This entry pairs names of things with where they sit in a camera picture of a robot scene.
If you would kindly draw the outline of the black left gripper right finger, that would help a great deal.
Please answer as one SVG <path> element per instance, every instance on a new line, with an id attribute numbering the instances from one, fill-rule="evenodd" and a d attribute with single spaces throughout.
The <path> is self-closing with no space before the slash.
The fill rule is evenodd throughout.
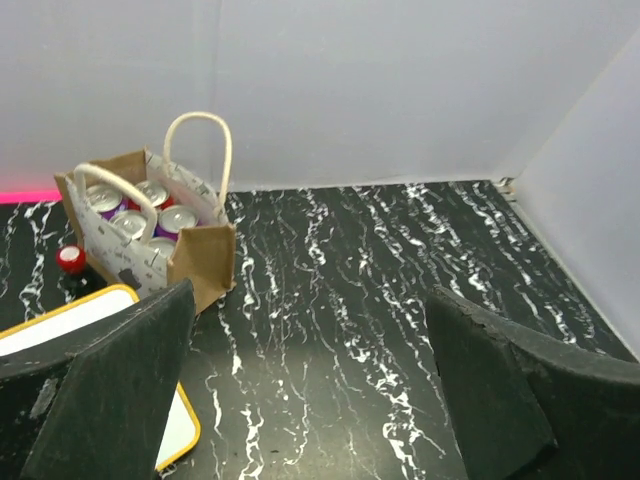
<path id="1" fill-rule="evenodd" d="M 638 363 L 565 344 L 442 287 L 425 309 L 469 478 L 638 478 Z"/>

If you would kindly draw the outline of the purple soda can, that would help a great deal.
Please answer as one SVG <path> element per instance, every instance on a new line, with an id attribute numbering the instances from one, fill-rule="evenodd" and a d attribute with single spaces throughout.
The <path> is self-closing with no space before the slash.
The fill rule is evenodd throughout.
<path id="1" fill-rule="evenodd" d="M 88 187 L 86 199 L 91 208 L 106 220 L 127 209 L 123 194 L 104 183 Z"/>
<path id="2" fill-rule="evenodd" d="M 155 236 L 176 241 L 181 230 L 194 228 L 199 224 L 200 217 L 192 207 L 172 205 L 159 213 Z"/>
<path id="3" fill-rule="evenodd" d="M 142 211 L 124 210 L 113 216 L 109 223 L 126 239 L 147 244 L 154 236 L 157 214 L 148 215 Z"/>

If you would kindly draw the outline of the canvas tote bag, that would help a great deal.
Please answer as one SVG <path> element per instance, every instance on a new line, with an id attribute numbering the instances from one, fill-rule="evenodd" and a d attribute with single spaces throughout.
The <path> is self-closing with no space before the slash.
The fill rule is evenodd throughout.
<path id="1" fill-rule="evenodd" d="M 218 188 L 171 158 L 174 135 L 189 120 L 221 129 Z M 54 179 L 89 265 L 106 281 L 127 284 L 144 298 L 188 279 L 202 312 L 235 286 L 236 229 L 225 208 L 232 159 L 225 120 L 193 111 L 170 124 L 161 154 L 142 149 L 92 160 Z"/>

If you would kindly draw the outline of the red cola can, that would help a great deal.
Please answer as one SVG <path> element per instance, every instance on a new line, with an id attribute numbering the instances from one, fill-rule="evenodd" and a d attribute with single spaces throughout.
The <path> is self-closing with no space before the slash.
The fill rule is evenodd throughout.
<path id="1" fill-rule="evenodd" d="M 135 185 L 152 204 L 152 206 L 162 211 L 174 205 L 174 199 L 170 190 L 156 180 L 144 180 Z"/>
<path id="2" fill-rule="evenodd" d="M 159 236 L 150 239 L 147 246 L 154 252 L 169 259 L 176 248 L 176 242 L 170 238 Z"/>

